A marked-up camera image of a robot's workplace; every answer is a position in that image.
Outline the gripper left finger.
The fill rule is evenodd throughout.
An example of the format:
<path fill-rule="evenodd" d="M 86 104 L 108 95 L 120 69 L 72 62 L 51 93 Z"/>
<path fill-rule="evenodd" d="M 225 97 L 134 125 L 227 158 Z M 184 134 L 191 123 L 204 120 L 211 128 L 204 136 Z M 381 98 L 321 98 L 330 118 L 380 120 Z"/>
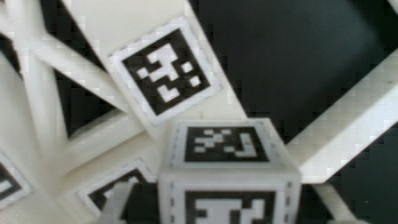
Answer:
<path fill-rule="evenodd" d="M 125 218 L 122 217 L 122 213 L 127 204 L 131 188 L 133 184 L 127 182 L 118 182 L 113 185 L 111 194 L 102 206 L 102 211 L 95 224 L 127 224 Z"/>

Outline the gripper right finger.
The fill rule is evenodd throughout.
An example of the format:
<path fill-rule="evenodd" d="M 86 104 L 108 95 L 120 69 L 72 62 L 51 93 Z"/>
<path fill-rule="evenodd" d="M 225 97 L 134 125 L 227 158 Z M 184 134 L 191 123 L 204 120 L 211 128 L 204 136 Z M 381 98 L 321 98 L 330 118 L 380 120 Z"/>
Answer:
<path fill-rule="evenodd" d="M 312 189 L 332 216 L 326 224 L 369 224 L 355 217 L 333 186 L 328 183 L 314 184 Z"/>

